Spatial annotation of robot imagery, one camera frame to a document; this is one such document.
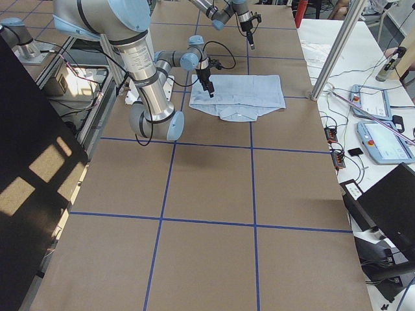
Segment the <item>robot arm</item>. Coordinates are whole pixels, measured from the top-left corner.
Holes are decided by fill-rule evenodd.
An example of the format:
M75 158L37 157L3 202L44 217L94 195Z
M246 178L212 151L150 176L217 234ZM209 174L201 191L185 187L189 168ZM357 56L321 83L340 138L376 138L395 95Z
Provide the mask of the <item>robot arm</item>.
M167 100L163 86L169 71L195 70L204 89L214 92L209 81L204 40L189 38L186 51L152 54L149 46L150 8L146 1L55 1L54 25L68 35L90 41L106 36L121 55L140 101L130 108L129 122L136 137L176 141L184 130L184 115Z
M254 14L249 10L247 1L225 1L226 6L223 9L219 9L214 1L190 0L189 2L204 13L217 30L222 30L225 24L235 16L241 35L247 39L251 50L255 49L254 33L262 22L262 17L261 14Z

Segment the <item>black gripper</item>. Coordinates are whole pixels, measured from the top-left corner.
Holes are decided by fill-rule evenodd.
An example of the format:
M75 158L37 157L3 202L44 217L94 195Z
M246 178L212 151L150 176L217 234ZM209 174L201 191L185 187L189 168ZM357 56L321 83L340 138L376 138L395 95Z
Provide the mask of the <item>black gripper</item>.
M214 86L211 81L209 81L210 78L210 68L204 68L204 69L196 69L196 75L202 84L202 88L204 91L207 91L209 93L209 97L213 98L214 96Z
M240 21L239 22L241 30L246 33L246 39L249 43L251 50L255 49L254 37L252 34L253 24L252 19L248 19L247 21Z

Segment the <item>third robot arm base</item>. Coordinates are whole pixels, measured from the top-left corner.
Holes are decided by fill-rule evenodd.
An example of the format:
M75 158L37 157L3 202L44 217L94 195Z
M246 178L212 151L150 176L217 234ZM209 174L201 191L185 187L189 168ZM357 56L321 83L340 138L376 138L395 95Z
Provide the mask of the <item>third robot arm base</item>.
M24 22L18 17L1 20L1 37L11 49L17 47L15 55L22 64L40 65L49 54L48 50L41 52Z

